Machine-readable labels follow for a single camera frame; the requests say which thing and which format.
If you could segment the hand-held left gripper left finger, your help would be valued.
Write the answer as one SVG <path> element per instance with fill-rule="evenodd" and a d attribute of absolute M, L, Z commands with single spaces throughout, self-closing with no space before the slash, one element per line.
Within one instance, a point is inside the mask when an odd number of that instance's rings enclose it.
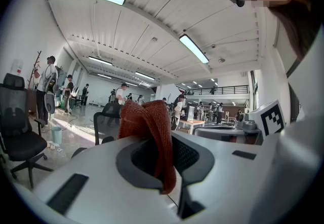
<path fill-rule="evenodd" d="M 157 190 L 132 186 L 116 168 L 118 152 L 139 140 L 132 136 L 88 148 L 51 172 L 34 191 L 18 183 L 15 190 L 32 212 L 49 224 L 179 223 L 180 218 Z M 46 203 L 75 173 L 89 179 L 66 215 L 61 215 Z"/>

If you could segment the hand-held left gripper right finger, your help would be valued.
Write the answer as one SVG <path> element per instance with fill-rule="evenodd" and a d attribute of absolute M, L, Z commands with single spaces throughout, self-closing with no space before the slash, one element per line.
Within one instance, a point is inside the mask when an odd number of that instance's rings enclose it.
<path fill-rule="evenodd" d="M 207 148 L 215 158 L 206 178 L 188 188 L 192 199 L 205 209 L 172 224 L 249 224 L 275 154 L 278 134 L 266 138 L 262 145 L 218 141 L 179 131 L 172 134 Z"/>

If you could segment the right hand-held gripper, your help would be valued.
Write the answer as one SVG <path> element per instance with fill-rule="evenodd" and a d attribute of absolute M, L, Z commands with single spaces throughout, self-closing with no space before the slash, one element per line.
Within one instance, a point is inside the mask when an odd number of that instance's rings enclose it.
<path fill-rule="evenodd" d="M 240 114 L 236 127 L 245 134 L 255 134 L 256 145 L 262 145 L 264 139 L 281 132 L 286 126 L 278 100 L 260 106 L 247 114 Z M 238 136 L 233 127 L 197 127 L 194 135 L 207 139 L 231 142 Z"/>

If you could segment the black chair armrest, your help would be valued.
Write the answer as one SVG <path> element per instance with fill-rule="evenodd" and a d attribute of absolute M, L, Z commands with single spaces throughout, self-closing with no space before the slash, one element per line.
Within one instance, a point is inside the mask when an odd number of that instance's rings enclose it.
<path fill-rule="evenodd" d="M 72 158 L 74 158 L 76 155 L 80 154 L 81 152 L 83 152 L 84 150 L 86 150 L 86 147 L 79 147 L 73 154 L 72 154 Z"/>

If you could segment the orange knitted cloth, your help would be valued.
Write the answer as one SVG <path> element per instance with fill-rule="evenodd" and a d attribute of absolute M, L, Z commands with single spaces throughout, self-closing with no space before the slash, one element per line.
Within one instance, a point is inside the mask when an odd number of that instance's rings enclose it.
<path fill-rule="evenodd" d="M 153 138 L 157 146 L 154 177 L 163 177 L 162 194 L 169 194 L 176 185 L 176 172 L 173 165 L 171 123 L 165 103 L 155 100 L 139 105 L 134 101 L 126 101 L 120 112 L 118 139 L 129 136 Z"/>

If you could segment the white table wooden top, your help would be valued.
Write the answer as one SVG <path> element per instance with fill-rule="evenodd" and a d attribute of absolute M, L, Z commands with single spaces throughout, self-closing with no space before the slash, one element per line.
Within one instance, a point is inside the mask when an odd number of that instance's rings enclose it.
<path fill-rule="evenodd" d="M 179 120 L 180 123 L 183 124 L 183 126 L 185 127 L 185 125 L 189 125 L 190 129 L 189 129 L 189 134 L 192 135 L 193 133 L 193 128 L 195 126 L 204 126 L 205 125 L 205 121 L 199 121 L 199 120 L 192 120 L 192 121 L 185 121 L 185 120 Z"/>

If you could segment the black balcony railing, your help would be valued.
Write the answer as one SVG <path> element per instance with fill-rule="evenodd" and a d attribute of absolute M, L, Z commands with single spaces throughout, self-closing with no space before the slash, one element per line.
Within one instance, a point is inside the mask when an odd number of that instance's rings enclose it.
<path fill-rule="evenodd" d="M 210 88 L 189 88 L 182 89 L 185 95 L 231 95 L 231 94 L 248 94 L 249 86 L 227 86 L 227 87 L 210 87 Z"/>

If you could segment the window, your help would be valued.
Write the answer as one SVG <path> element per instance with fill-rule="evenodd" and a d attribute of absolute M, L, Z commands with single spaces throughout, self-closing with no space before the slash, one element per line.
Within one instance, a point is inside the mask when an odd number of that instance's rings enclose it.
<path fill-rule="evenodd" d="M 253 110 L 259 108 L 259 90 L 258 90 L 258 80 L 255 71 L 251 71 L 251 81 L 252 81 L 252 95 L 253 95 Z"/>

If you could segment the pile of paper scraps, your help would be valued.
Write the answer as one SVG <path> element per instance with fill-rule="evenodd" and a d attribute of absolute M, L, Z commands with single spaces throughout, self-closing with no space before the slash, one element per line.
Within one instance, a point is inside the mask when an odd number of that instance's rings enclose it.
<path fill-rule="evenodd" d="M 63 151 L 63 149 L 60 147 L 59 144 L 54 143 L 52 141 L 47 142 L 47 148 L 49 148 L 50 150 L 53 150 L 53 151 L 57 151 L 59 153 Z"/>

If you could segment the pale green trash bin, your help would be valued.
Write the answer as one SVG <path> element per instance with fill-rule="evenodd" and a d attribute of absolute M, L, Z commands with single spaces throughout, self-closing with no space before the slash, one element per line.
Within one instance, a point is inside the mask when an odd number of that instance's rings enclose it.
<path fill-rule="evenodd" d="M 52 141 L 60 145 L 62 143 L 62 129 L 61 127 L 52 127 L 51 128 Z"/>

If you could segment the black mesh office chair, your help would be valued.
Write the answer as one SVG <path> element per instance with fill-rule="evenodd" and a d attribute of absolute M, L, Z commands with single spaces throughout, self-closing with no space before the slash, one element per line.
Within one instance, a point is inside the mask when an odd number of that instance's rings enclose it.
<path fill-rule="evenodd" d="M 7 73 L 0 83 L 0 146 L 11 161 L 21 162 L 10 170 L 12 177 L 16 179 L 16 172 L 27 169 L 32 188 L 34 168 L 53 171 L 37 163 L 40 158 L 47 159 L 43 150 L 48 143 L 41 133 L 41 126 L 45 122 L 41 119 L 34 121 L 38 124 L 38 133 L 32 130 L 29 121 L 28 91 L 24 78 Z"/>
<path fill-rule="evenodd" d="M 94 114 L 95 145 L 118 139 L 120 109 L 116 103 L 107 103 L 101 112 Z"/>

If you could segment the person's white shirt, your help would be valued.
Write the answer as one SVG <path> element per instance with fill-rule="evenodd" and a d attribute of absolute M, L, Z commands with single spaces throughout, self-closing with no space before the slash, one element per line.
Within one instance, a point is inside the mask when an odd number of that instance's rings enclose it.
<path fill-rule="evenodd" d="M 289 77 L 301 104 L 296 122 L 278 136 L 264 186 L 251 213 L 254 224 L 311 222 L 324 169 L 324 26 Z"/>

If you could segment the brown wooden cabinet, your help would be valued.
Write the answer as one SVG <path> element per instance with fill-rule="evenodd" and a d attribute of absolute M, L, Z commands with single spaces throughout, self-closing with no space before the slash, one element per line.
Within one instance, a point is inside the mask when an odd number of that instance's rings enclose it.
<path fill-rule="evenodd" d="M 36 90 L 34 89 L 28 90 L 28 109 L 33 114 L 37 112 Z"/>

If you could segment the wooden coat rack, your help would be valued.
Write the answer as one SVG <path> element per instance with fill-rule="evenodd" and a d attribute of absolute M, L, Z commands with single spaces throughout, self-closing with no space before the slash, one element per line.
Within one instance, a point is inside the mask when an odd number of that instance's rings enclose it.
<path fill-rule="evenodd" d="M 27 83 L 28 83 L 27 89 L 28 90 L 30 89 L 32 79 L 34 78 L 34 71 L 39 68 L 39 62 L 40 62 L 39 58 L 40 58 L 41 53 L 42 53 L 42 51 L 37 51 L 37 58 L 35 60 L 35 63 L 32 66 L 32 71 L 31 71 L 30 77 L 27 80 Z"/>

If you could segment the white wall sign red stripe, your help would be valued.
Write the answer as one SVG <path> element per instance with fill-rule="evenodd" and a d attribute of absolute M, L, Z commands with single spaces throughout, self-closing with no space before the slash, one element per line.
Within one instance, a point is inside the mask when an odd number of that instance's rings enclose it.
<path fill-rule="evenodd" d="M 14 59 L 11 66 L 11 74 L 17 76 L 21 75 L 22 68 L 23 68 L 23 60 L 17 58 Z"/>

